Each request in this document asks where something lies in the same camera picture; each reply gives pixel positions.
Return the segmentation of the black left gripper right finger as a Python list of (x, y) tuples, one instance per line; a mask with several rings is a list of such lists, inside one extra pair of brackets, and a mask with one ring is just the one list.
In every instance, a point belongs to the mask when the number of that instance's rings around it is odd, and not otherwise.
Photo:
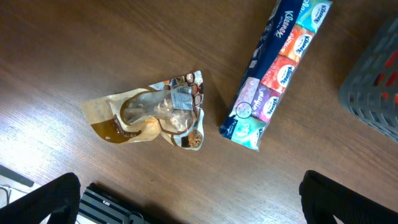
[(303, 214), (308, 224), (397, 223), (397, 212), (314, 171), (306, 171), (299, 186)]

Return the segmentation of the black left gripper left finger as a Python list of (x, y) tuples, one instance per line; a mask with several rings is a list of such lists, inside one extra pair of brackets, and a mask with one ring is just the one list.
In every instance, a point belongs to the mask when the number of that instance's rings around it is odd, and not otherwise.
[(74, 224), (80, 204), (80, 181), (66, 173), (1, 209), (1, 224)]

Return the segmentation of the grey plastic basket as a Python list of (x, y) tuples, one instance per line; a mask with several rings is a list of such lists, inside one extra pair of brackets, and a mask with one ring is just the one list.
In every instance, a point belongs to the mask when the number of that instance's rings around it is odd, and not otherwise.
[(381, 105), (374, 82), (382, 64), (397, 50), (397, 15), (382, 25), (338, 91), (340, 105), (368, 126), (397, 142), (397, 108)]

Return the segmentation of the striped grey black base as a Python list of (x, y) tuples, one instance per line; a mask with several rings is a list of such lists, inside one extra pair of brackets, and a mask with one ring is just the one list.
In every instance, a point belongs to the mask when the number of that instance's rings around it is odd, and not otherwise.
[(114, 192), (96, 183), (91, 183), (83, 192), (78, 215), (102, 224), (164, 223), (143, 211), (138, 205), (118, 197)]

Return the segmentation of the brown nut snack pouch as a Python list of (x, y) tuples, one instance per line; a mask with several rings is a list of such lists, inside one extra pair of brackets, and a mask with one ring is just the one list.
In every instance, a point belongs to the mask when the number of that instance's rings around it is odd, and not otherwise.
[(174, 146), (197, 151), (204, 140), (201, 71), (82, 103), (97, 135), (114, 144), (162, 136)]

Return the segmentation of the Kleenex tissue multipack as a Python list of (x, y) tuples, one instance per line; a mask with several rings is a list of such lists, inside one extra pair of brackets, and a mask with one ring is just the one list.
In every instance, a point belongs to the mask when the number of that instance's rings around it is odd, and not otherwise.
[(331, 8), (330, 0), (278, 0), (234, 96), (220, 134), (258, 150), (301, 59)]

